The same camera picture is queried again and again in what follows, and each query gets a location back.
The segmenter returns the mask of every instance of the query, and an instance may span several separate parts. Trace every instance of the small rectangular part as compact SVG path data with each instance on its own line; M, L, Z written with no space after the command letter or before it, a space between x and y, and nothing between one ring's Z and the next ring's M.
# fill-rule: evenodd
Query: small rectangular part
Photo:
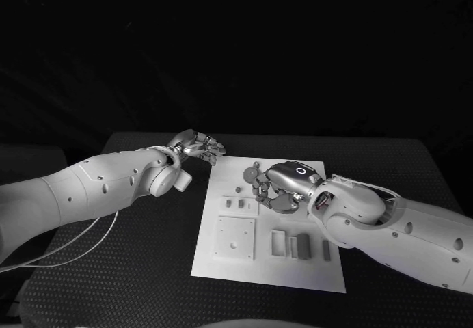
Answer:
M285 231L271 231L271 255L276 258L285 257Z
M289 254L291 254L291 259L297 259L297 238L295 237L288 237L288 249L289 249Z
M330 261L330 244L328 241L321 241L321 248L322 248L322 260Z
M297 235L297 258L299 260L308 260L311 258L308 234Z

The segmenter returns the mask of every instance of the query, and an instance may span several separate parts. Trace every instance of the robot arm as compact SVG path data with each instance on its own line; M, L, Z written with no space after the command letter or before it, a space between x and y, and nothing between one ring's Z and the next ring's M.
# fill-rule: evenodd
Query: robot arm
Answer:
M191 177L180 158L198 156L214 165L224 154L222 144L198 136L187 130L168 146L93 156L49 176L0 186L0 263L47 230L109 215L171 186L184 191Z
M299 173L295 186L294 172ZM473 294L473 220L395 193L383 199L360 182L340 176L333 175L325 181L317 176L297 162L273 165L258 176L253 186L273 181L286 188L282 196L289 200L279 202L281 195L271 200L256 187L258 202L269 208L275 205L278 210L304 204L308 220L317 223L333 244L357 248L382 265L421 282Z

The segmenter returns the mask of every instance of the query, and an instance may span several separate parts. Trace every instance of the textured mat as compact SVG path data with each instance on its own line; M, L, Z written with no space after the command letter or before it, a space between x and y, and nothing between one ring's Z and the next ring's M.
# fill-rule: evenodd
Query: textured mat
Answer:
M165 144L170 133L116 133L103 153ZM213 135L230 156L324 161L331 173L459 211L422 144L405 139ZM25 327L197 327L271 318L321 327L473 327L473 296L432 287L380 266L360 251L340 250L347 294L190 276L210 166L184 162L184 193L139 198L116 226L77 261L37 269L21 302ZM98 241L112 216L43 264L70 259ZM56 233L49 249L89 222Z

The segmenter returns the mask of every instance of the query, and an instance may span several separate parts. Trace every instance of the hole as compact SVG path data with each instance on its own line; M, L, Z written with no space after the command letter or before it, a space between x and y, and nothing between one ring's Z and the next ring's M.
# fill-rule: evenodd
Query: hole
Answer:
M462 248L462 240L458 238L452 243L452 248L458 251Z
M406 226L403 227L403 232L406 234L409 234L412 232L412 223L410 222L406 223Z

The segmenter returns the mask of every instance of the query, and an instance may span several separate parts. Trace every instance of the black background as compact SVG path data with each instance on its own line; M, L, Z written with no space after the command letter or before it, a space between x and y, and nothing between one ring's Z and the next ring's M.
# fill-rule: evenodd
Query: black background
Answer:
M12 1L1 17L1 143L72 164L113 131L419 139L473 215L470 1Z

